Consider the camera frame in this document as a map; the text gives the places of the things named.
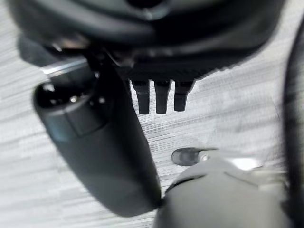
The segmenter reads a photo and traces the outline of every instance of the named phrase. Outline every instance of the black plastic prong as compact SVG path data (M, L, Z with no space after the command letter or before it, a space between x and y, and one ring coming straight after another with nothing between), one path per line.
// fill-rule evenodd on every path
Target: black plastic prong
M174 110L177 112L185 111L188 93L193 88L194 81L175 82Z
M156 93L156 113L166 114L171 81L155 81L154 88Z
M132 81L133 88L137 94L139 114L149 114L150 112L150 82Z

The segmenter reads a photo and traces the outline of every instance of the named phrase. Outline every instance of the black cylindrical handle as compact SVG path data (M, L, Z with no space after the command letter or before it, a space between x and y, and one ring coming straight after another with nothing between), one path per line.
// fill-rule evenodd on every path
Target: black cylindrical handle
M34 107L92 195L117 215L136 216L160 203L157 171L123 83L112 77L102 80L92 92L61 99L59 104L49 102L57 96L40 85Z

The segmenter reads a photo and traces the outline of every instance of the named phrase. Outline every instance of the wood grain texture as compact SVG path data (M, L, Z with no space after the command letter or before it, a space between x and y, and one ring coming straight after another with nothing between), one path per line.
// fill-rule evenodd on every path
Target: wood grain texture
M173 111L171 90L167 115L157 115L151 85L151 114L139 119L162 190L184 170L171 162L180 147L235 150L281 167L285 62L303 12L303 0L289 0L269 45L241 66L198 81L186 112ZM108 212L57 153L31 106L33 86L46 78L18 58L17 33L0 1L0 227L151 227L153 212L125 219ZM134 107L138 112L136 101Z

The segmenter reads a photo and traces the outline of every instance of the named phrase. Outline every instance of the black cable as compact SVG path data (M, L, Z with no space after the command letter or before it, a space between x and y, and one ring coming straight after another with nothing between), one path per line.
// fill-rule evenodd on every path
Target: black cable
M284 88L285 163L289 209L295 228L304 227L304 17L288 60Z

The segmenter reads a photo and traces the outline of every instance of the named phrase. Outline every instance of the gray surface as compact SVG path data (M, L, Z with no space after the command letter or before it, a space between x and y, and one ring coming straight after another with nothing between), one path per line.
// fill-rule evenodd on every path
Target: gray surface
M288 1L269 46L242 66L199 81L186 112L173 111L171 91L168 114L157 115L153 96L151 114L139 118L163 190L184 170L170 161L172 151L180 147L236 150L257 156L266 165L281 166L283 73L303 11L303 0ZM0 227L151 227L153 213L124 219L106 211L58 155L31 106L32 88L45 77L18 59L16 35L1 1Z

